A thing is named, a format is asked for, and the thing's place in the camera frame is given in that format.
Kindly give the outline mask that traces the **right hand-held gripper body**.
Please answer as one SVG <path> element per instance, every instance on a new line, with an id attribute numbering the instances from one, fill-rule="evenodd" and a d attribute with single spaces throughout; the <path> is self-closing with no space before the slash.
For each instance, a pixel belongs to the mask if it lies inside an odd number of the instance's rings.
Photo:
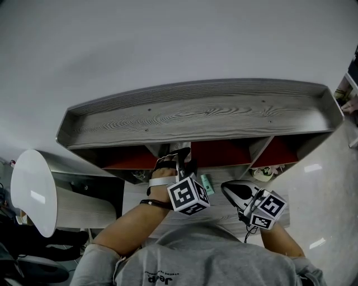
<path id="1" fill-rule="evenodd" d="M 248 180 L 221 184 L 227 200 L 237 209 L 239 220 L 247 226 L 272 229 L 287 206 L 286 200 Z"/>

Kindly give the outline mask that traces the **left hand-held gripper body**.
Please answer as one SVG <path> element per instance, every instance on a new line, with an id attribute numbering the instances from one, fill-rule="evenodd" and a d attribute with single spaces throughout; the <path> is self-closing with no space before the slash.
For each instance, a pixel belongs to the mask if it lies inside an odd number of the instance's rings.
<path id="1" fill-rule="evenodd" d="M 176 180 L 169 184 L 156 184 L 149 180 L 147 194 L 153 187 L 166 187 L 169 202 L 148 199 L 147 204 L 191 216 L 210 207 L 206 190 L 196 181 L 196 175 L 186 165 L 177 166 Z"/>

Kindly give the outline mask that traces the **person's left hand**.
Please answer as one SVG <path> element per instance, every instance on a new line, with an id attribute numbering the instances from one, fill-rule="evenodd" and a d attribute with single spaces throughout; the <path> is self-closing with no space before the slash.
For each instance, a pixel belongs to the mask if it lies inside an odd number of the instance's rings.
<path id="1" fill-rule="evenodd" d="M 176 180 L 177 171 L 174 168 L 159 168 L 152 173 L 151 182 L 156 184 L 169 184 Z"/>

